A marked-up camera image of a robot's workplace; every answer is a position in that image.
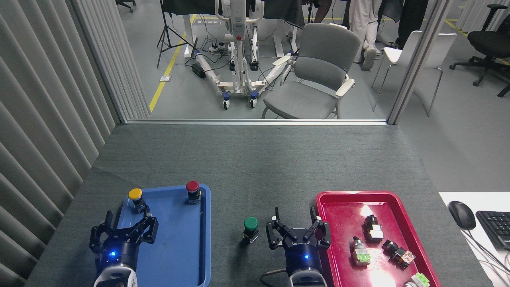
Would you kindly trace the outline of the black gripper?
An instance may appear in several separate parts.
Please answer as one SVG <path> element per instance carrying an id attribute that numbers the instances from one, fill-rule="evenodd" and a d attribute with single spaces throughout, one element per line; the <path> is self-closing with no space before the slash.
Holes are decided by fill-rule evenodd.
<path id="1" fill-rule="evenodd" d="M 332 244 L 330 224 L 322 220 L 315 207 L 310 208 L 312 225 L 308 228 L 308 239 L 304 239 L 305 228 L 290 229 L 279 218 L 279 207 L 275 207 L 275 214 L 266 223 L 266 234 L 269 248 L 277 249 L 282 245 L 286 258 L 286 273 L 292 275 L 304 269 L 313 269 L 322 273 L 318 247 L 329 249 Z M 291 231 L 297 235 L 292 240 Z"/>
<path id="2" fill-rule="evenodd" d="M 130 227 L 126 233 L 116 234 L 111 224 L 113 213 L 107 211 L 105 220 L 91 229 L 89 247 L 93 253 L 98 253 L 96 268 L 102 272 L 107 267 L 122 265 L 137 270 L 138 244 L 153 244 L 157 236 L 159 222 L 151 214 L 144 214 L 138 223 Z M 102 234 L 107 238 L 101 242 Z"/>

